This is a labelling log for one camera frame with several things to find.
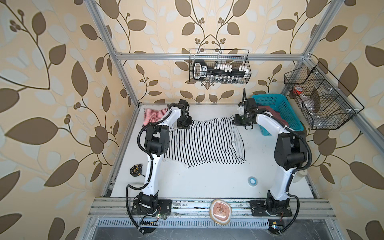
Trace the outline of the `black white striped tank top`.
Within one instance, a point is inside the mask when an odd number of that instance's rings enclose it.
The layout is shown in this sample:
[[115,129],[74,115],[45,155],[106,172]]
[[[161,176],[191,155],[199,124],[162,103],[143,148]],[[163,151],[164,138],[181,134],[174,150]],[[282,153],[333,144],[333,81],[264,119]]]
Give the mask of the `black white striped tank top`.
[[234,116],[193,121],[189,129],[172,130],[164,159],[180,162],[187,168],[208,163],[245,163],[244,141],[233,120]]

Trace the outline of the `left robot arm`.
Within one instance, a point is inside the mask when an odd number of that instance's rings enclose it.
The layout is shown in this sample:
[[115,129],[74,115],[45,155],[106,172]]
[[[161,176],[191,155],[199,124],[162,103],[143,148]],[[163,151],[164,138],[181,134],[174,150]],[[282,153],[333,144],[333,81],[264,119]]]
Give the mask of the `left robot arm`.
[[170,127],[176,123],[181,129],[190,128],[192,117],[189,115],[189,109],[190,105],[185,100],[168,104],[166,114],[160,120],[149,122],[139,131],[137,145],[148,156],[148,169],[143,186],[134,187],[130,184],[126,186],[125,204],[131,222],[143,235],[148,234],[149,231],[139,225],[132,215],[128,200],[129,190],[140,191],[134,197],[133,203],[138,210],[144,212],[145,217],[154,217],[161,213],[158,197],[158,170],[170,146]]

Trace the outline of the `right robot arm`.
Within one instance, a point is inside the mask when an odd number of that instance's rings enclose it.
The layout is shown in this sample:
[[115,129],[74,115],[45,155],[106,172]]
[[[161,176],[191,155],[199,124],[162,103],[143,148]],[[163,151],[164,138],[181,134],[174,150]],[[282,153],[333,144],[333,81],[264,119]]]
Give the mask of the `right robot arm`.
[[265,213],[271,217],[281,218],[285,212],[291,210],[290,200],[296,199],[297,208],[291,221],[285,226],[273,223],[269,228],[271,234],[281,235],[291,227],[299,215],[300,199],[290,193],[290,186],[297,172],[311,166],[311,149],[305,139],[305,133],[293,129],[284,119],[284,113],[258,103],[255,98],[248,98],[246,93],[243,93],[238,106],[239,113],[234,116],[234,125],[246,128],[257,124],[276,137],[274,159],[279,169],[274,183],[268,190],[263,205],[256,202],[251,202],[250,205],[254,213]]

